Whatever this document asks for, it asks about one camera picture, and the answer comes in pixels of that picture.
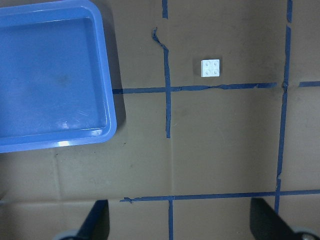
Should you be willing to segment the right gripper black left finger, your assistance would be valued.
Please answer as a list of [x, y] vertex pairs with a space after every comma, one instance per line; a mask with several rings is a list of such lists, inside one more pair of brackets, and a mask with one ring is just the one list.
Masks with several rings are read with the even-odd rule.
[[109, 237], [109, 203], [97, 200], [76, 234], [77, 240], [107, 240]]

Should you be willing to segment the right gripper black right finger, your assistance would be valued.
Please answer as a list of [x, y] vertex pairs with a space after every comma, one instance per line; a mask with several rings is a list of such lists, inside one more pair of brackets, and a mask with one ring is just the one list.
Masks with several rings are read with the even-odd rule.
[[249, 228], [256, 240], [318, 240], [319, 236], [306, 230], [293, 230], [260, 197], [250, 200]]

